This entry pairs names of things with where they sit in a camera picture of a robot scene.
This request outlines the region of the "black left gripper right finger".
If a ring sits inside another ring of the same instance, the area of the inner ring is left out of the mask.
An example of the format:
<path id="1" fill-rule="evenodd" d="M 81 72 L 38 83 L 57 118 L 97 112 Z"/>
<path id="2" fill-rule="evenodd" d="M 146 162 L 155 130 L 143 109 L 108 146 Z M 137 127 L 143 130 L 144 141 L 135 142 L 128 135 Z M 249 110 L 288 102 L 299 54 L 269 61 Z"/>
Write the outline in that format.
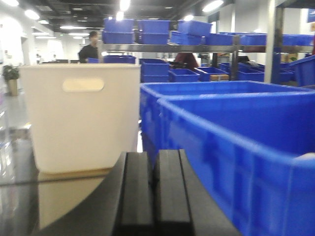
<path id="1" fill-rule="evenodd" d="M 189 236 L 192 228 L 178 150 L 159 151 L 154 180 L 158 234 Z"/>

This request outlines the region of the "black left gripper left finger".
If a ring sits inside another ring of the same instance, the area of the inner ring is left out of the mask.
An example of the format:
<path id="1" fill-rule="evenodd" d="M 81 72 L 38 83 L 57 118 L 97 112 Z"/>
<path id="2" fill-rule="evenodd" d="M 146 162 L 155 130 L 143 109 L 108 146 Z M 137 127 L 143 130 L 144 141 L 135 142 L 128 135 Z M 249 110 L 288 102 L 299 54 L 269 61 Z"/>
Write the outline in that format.
<path id="1" fill-rule="evenodd" d="M 147 153 L 128 152 L 114 235 L 154 235 L 152 184 L 152 166 Z"/>

